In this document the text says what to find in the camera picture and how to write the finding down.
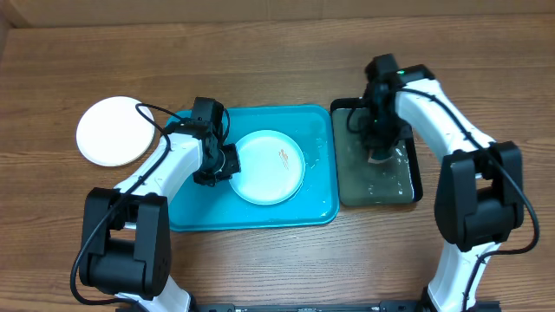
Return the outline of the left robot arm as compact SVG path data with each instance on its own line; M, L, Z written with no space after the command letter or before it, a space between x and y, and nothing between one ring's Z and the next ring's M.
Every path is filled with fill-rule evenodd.
M171 278L169 205L192 179L214 186L239 172L234 144L224 142L219 123L177 121L161 131L151 157L113 189L95 188L85 200L82 247L70 273L77 285L107 294L102 304L125 303L131 311L187 311L193 299Z

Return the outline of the white pink plate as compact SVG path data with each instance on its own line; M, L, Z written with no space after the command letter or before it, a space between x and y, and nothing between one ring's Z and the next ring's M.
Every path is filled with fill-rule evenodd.
M96 102L81 117L75 133L81 154L99 166L124 166L142 156L153 142L154 117L127 96Z

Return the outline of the blue rimmed plate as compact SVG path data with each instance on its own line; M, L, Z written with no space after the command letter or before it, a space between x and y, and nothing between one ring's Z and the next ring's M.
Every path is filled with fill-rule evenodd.
M236 143L240 172L232 175L232 189L255 205L279 204L303 183L305 161L298 143L274 130L249 133Z

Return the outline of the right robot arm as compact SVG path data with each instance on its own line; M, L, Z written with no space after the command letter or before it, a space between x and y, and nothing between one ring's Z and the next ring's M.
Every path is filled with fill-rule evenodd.
M391 55L365 69L356 123L370 163L384 163L395 145L417 132L441 163L434 218L444 238L438 269L423 290L420 311L479 311L475 293L492 256L524 213L522 156L511 141L482 133L451 103L423 65L399 68Z

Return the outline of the green scrub sponge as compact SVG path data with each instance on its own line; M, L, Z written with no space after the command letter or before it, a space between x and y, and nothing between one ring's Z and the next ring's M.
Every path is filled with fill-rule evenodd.
M393 147L369 149L368 162L370 164L381 164L391 159L393 154Z

